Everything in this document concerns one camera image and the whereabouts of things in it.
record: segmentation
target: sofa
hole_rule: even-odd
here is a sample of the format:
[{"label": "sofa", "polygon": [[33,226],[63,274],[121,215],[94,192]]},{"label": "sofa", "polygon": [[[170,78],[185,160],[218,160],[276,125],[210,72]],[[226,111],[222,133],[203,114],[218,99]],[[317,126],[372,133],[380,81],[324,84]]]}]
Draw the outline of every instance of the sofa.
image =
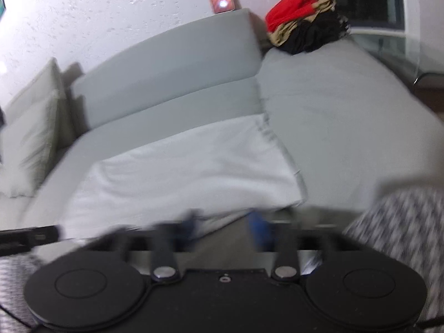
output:
[{"label": "sofa", "polygon": [[34,197],[0,196],[0,229],[57,224],[94,162],[257,113],[301,169],[303,208],[359,213],[400,186],[443,185],[444,126],[385,66],[348,39],[262,51],[252,26],[247,9],[198,20],[77,79],[63,110],[75,141]]}]

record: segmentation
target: black disc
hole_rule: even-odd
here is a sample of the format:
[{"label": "black disc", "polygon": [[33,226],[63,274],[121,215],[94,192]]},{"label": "black disc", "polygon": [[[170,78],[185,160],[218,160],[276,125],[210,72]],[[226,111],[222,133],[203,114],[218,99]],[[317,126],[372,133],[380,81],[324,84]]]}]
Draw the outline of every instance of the black disc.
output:
[{"label": "black disc", "polygon": [[63,330],[89,330],[128,312],[145,283],[129,264],[107,252],[75,252],[35,272],[24,298],[42,323]]},{"label": "black disc", "polygon": [[334,320],[365,329],[388,329],[421,313],[427,288],[421,276],[374,252],[341,252],[307,279],[312,302]]}]

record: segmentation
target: beige pillow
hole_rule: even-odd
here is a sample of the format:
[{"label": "beige pillow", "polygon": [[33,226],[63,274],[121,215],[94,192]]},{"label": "beige pillow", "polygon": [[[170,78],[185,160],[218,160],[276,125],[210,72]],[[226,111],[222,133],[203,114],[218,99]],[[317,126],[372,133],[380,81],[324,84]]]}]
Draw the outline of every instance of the beige pillow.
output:
[{"label": "beige pillow", "polygon": [[52,169],[58,138],[57,91],[0,130],[0,192],[34,196]]},{"label": "beige pillow", "polygon": [[36,77],[6,106],[5,120],[12,124],[34,103],[56,91],[59,97],[59,140],[57,148],[69,147],[75,140],[69,106],[56,59],[52,58]]}]

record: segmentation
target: red garment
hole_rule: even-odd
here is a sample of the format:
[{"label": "red garment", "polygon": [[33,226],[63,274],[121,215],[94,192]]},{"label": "red garment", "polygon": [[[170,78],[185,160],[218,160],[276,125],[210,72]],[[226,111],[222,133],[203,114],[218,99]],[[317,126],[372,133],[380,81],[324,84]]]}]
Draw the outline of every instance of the red garment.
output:
[{"label": "red garment", "polygon": [[317,0],[281,0],[265,16],[267,30],[274,32],[285,22],[313,15],[316,11],[312,4]]}]

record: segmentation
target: tan cloth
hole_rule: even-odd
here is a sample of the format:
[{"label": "tan cloth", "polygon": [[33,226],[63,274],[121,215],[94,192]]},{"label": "tan cloth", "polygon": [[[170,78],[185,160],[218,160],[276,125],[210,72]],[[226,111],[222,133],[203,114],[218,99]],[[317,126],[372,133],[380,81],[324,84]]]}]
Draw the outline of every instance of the tan cloth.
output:
[{"label": "tan cloth", "polygon": [[302,19],[292,20],[280,24],[274,32],[268,33],[268,38],[274,46],[281,46],[285,41],[288,40],[292,31],[297,28],[297,25],[301,20],[313,22],[316,19],[316,16],[318,16],[318,14],[321,12],[334,10],[335,5],[335,0],[317,0],[317,2],[312,4],[312,7],[316,10],[314,14],[303,17]]}]

